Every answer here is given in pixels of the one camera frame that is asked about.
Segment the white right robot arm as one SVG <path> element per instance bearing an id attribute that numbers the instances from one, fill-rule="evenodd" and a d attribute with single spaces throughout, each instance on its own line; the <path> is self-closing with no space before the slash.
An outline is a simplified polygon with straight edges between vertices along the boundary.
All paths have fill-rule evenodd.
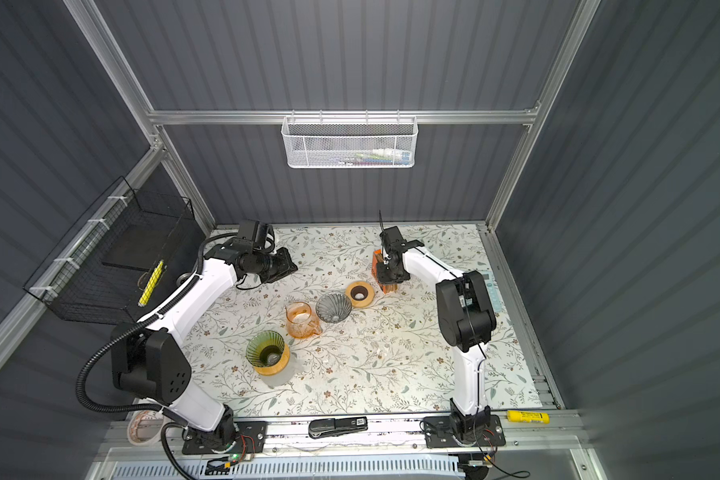
<path id="1" fill-rule="evenodd" d="M 472 443 L 491 418 L 486 348 L 497 319 L 484 277 L 476 270 L 464 272 L 449 266 L 421 241 L 405 239 L 397 227 L 383 227 L 380 242 L 381 260 L 374 267 L 379 284 L 397 285 L 416 277 L 434 290 L 438 327 L 453 356 L 451 431 L 458 441 Z"/>

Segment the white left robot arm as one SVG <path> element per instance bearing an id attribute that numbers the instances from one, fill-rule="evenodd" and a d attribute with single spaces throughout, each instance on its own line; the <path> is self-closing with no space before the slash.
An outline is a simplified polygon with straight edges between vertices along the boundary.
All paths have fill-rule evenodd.
<path id="1" fill-rule="evenodd" d="M 234 233 L 209 238 L 198 249 L 188 279 L 139 320 L 139 332 L 111 347 L 114 386 L 155 402 L 169 418 L 218 448 L 234 443 L 237 430 L 232 409 L 192 379 L 182 343 L 227 290 L 249 278 L 274 283 L 296 271 L 288 250 L 276 246 L 270 224 L 246 220 Z"/>

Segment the orange glass pitcher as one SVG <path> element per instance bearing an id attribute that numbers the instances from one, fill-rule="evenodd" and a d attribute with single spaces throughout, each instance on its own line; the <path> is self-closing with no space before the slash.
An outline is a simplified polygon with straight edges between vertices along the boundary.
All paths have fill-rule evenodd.
<path id="1" fill-rule="evenodd" d="M 305 339 L 323 333 L 320 319 L 305 302 L 294 302 L 286 307 L 286 330 L 295 339 Z"/>

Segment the green glass dripper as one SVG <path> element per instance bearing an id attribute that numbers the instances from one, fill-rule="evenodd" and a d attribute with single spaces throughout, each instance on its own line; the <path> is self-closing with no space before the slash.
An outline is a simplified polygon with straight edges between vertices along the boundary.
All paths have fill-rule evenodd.
<path id="1" fill-rule="evenodd" d="M 275 366 L 283 357 L 285 341 L 282 335 L 273 330 L 262 331 L 247 344 L 245 356 L 255 368 Z"/>

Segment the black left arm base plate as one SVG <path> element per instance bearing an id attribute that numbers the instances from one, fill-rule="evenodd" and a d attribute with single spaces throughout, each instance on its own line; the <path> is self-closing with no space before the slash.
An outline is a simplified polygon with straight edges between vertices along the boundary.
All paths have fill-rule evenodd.
<path id="1" fill-rule="evenodd" d="M 264 421 L 235 421 L 229 424 L 231 430 L 220 425 L 214 431 L 202 431 L 189 427 L 182 434 L 183 455 L 205 454 L 256 454 L 263 452 L 267 423 Z"/>

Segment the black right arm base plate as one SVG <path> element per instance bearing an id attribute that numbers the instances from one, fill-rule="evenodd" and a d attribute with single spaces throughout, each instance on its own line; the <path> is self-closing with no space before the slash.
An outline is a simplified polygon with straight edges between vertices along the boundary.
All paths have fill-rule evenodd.
<path id="1" fill-rule="evenodd" d="M 501 420 L 491 415 L 489 420 L 468 419 L 462 427 L 449 416 L 429 416 L 419 422 L 426 446 L 430 449 L 477 448 L 490 449 L 506 445 Z"/>

